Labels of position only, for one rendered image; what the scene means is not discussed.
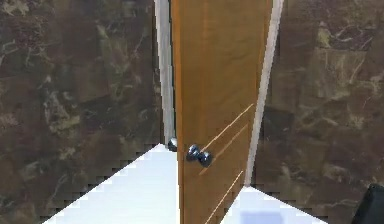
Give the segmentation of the brown wooden room door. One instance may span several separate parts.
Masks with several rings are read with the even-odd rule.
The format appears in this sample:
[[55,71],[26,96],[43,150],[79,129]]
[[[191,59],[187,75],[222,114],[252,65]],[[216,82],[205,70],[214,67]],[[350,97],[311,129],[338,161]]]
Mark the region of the brown wooden room door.
[[180,224],[220,224],[244,183],[273,0],[170,6]]

